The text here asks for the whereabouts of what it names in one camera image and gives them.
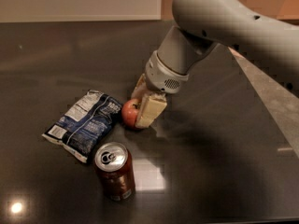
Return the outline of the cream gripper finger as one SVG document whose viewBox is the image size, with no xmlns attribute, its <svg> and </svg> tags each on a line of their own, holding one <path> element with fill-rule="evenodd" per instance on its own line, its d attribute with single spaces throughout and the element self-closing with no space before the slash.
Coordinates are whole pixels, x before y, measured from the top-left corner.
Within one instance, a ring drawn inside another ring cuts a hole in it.
<svg viewBox="0 0 299 224">
<path fill-rule="evenodd" d="M 142 74 L 135 85 L 135 88 L 131 94 L 131 98 L 141 100 L 145 95 L 152 94 L 153 91 L 150 91 L 147 87 L 146 76 Z"/>
<path fill-rule="evenodd" d="M 167 101 L 164 95 L 145 94 L 136 118 L 135 126 L 138 129 L 148 128 L 165 110 Z"/>
</svg>

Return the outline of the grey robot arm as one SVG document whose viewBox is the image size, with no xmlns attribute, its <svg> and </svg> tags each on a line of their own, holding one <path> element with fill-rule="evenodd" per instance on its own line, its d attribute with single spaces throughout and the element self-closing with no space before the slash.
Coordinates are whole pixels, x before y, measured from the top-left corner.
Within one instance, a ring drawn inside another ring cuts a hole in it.
<svg viewBox="0 0 299 224">
<path fill-rule="evenodd" d="M 151 54 L 132 93 L 141 101 L 136 128 L 149 127 L 161 115 L 165 96 L 179 92 L 192 67 L 219 44 L 298 93 L 298 25 L 263 16 L 238 0 L 173 0 L 172 13 L 176 24 Z"/>
</svg>

